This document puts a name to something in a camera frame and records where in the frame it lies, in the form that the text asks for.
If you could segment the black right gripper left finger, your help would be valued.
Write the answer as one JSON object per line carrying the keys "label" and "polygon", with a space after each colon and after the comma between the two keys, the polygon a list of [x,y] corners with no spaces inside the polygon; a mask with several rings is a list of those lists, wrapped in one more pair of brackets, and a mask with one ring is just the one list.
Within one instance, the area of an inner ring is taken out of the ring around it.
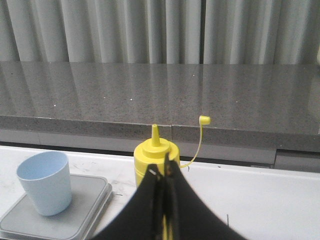
{"label": "black right gripper left finger", "polygon": [[136,192],[120,213],[93,238],[95,240],[162,240],[162,175],[148,165]]}

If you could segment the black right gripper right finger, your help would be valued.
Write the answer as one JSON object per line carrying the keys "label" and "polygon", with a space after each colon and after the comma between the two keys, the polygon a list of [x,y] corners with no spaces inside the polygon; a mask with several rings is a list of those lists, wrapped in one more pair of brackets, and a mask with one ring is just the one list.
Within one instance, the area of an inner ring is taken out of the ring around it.
{"label": "black right gripper right finger", "polygon": [[172,240],[243,240],[198,197],[169,154],[164,157],[166,235]]}

